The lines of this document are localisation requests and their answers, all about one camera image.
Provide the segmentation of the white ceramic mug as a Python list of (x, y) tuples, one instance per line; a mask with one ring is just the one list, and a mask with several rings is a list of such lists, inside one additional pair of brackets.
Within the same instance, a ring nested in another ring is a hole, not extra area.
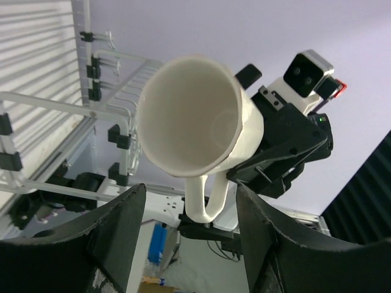
[(250, 159), (264, 119), (234, 74), (200, 55), (165, 63), (146, 83), (137, 136), (151, 163), (185, 181), (185, 211), (197, 223), (223, 210), (227, 172)]

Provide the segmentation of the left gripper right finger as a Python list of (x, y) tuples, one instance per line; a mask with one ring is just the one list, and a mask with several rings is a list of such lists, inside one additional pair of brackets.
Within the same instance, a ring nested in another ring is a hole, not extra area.
[(250, 292), (390, 292), (390, 239), (358, 245), (327, 236), (246, 186), (236, 206)]

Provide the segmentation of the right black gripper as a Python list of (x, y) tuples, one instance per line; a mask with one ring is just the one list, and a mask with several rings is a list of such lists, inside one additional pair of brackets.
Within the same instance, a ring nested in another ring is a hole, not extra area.
[(305, 163), (328, 158), (333, 150), (331, 124), (317, 110), (333, 99), (333, 77), (315, 90), (320, 100), (308, 114), (293, 104), (293, 93), (261, 86), (252, 101), (263, 115), (264, 134), (255, 154), (227, 172), (227, 179), (256, 194), (279, 198), (304, 170)]

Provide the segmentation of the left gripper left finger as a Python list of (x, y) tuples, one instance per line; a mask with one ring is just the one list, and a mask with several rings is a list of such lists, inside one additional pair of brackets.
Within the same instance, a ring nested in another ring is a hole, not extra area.
[(126, 292), (146, 202), (136, 184), (32, 237), (1, 241), (1, 292)]

